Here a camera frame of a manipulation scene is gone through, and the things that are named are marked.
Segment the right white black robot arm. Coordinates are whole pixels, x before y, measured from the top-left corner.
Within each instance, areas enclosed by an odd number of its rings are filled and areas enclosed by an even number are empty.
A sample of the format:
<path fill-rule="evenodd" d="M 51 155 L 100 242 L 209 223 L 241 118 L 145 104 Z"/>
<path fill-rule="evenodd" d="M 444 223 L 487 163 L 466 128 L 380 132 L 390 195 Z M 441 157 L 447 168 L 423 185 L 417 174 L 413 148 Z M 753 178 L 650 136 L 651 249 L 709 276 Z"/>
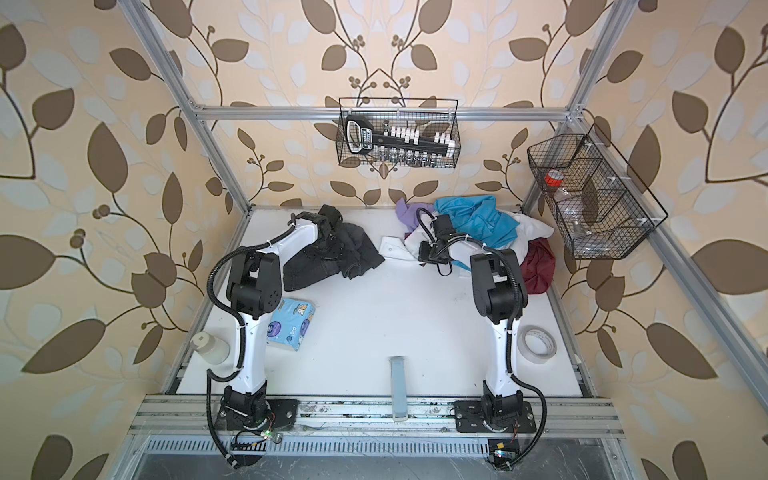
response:
<path fill-rule="evenodd" d="M 459 261 L 460 245 L 477 249 L 460 262 L 469 268 L 476 310 L 489 321 L 491 332 L 492 360 L 479 400 L 480 419 L 488 431 L 512 434 L 489 452 L 494 469 L 512 471 L 537 446 L 548 420 L 544 393 L 520 379 L 513 365 L 519 321 L 529 301 L 516 253 L 456 231 L 447 214 L 419 207 L 416 219 L 426 234 L 418 250 L 422 264 L 450 266 Z"/>

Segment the dark grey jeans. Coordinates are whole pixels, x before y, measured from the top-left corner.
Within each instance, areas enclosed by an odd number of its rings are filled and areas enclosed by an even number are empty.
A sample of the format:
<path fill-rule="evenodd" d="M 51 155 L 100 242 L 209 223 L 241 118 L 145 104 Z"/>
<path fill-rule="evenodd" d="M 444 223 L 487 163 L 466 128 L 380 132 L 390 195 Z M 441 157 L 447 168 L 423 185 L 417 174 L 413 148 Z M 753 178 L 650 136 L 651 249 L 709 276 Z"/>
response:
<path fill-rule="evenodd" d="M 284 264 L 286 291 L 301 290 L 337 274 L 351 280 L 384 262 L 384 257 L 361 227 L 342 221 L 338 232 L 340 248 L 311 248 L 309 244 Z"/>

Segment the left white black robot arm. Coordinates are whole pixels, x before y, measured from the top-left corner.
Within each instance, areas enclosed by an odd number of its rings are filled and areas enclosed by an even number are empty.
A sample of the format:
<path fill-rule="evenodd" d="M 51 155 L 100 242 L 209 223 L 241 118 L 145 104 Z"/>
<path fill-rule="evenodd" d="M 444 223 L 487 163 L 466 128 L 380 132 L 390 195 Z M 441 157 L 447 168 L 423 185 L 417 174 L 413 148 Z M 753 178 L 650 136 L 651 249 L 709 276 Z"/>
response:
<path fill-rule="evenodd" d="M 210 301 L 236 322 L 237 353 L 230 374 L 206 371 L 205 419 L 215 448 L 234 470 L 242 463 L 217 432 L 213 385 L 225 386 L 220 414 L 240 419 L 240 429 L 256 434 L 260 441 L 276 438 L 273 425 L 277 415 L 267 400 L 265 373 L 269 322 L 262 317 L 274 312 L 282 299 L 283 266 L 317 240 L 330 238 L 341 221 L 341 214 L 327 205 L 317 213 L 293 214 L 286 231 L 261 244 L 237 247 L 218 260 L 209 274 L 206 292 Z"/>

